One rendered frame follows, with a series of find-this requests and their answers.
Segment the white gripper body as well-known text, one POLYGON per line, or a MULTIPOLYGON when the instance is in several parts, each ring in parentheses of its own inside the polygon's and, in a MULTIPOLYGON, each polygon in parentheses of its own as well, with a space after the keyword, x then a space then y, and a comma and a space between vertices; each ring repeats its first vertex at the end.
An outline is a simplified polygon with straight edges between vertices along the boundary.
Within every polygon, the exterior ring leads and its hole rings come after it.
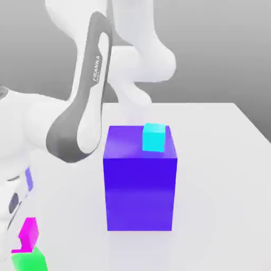
POLYGON ((18 247, 17 238, 25 219, 23 205, 20 201, 12 214, 0 209, 0 257, 8 257, 13 246, 18 247))

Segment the small magenta cube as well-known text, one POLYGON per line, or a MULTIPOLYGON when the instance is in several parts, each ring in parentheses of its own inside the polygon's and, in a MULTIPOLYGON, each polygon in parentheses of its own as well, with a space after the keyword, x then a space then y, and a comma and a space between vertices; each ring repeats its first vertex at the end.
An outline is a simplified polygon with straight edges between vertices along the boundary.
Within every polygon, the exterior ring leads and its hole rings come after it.
POLYGON ((27 217, 22 225, 18 238, 21 241, 20 249, 11 250, 12 254, 29 253, 35 248, 39 237, 39 229, 36 217, 27 217))

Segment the small green cube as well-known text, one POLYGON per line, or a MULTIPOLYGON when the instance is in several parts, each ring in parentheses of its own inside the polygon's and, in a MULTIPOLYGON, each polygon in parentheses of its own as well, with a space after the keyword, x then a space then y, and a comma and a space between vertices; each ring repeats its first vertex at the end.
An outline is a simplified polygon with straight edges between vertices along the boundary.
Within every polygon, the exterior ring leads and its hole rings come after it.
POLYGON ((46 258, 37 247, 32 252, 12 254, 11 259, 15 271, 48 271, 46 258))

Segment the small cyan cube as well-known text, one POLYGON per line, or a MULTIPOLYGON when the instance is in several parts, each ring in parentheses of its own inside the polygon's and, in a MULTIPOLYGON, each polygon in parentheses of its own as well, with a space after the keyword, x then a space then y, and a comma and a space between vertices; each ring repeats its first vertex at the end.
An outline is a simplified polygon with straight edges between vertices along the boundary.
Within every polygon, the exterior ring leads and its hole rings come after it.
POLYGON ((142 130, 142 150, 164 152, 166 126, 159 123, 146 123, 142 130))

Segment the large purple box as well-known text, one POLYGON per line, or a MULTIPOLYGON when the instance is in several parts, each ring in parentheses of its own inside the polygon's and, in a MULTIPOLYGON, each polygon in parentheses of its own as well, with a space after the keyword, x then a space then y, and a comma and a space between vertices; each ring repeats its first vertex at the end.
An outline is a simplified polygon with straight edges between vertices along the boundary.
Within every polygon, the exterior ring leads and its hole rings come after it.
POLYGON ((177 153, 170 127, 164 152, 142 150, 142 126, 110 126, 103 155, 107 229, 170 231, 177 153))

